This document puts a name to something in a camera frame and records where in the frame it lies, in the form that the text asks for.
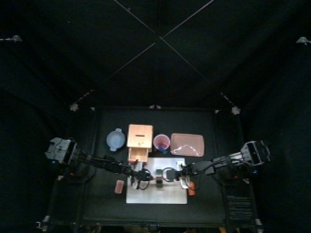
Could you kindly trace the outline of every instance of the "red cup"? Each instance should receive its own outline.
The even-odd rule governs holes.
[[[156,149],[166,149],[169,147],[169,137],[166,135],[156,135],[153,138],[153,146]]]

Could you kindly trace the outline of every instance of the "black wall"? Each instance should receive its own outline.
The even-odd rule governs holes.
[[[311,228],[311,47],[289,49],[276,79],[243,111],[247,139],[269,142],[272,161],[255,183],[267,232],[309,232]]]

